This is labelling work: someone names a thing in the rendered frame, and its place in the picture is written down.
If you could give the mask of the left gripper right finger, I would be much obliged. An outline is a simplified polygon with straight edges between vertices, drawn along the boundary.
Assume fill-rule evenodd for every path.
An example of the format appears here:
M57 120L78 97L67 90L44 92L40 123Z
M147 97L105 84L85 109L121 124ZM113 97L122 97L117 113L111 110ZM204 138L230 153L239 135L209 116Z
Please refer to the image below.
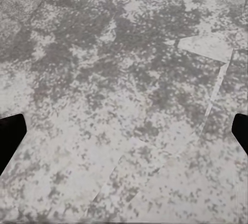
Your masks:
M236 114L231 131L248 155L248 116Z

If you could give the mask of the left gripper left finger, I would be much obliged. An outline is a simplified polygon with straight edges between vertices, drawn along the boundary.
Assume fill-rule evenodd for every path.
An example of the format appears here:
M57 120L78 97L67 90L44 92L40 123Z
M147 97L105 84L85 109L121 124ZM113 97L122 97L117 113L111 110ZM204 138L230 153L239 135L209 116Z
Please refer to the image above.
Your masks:
M0 119L0 175L27 133L23 114Z

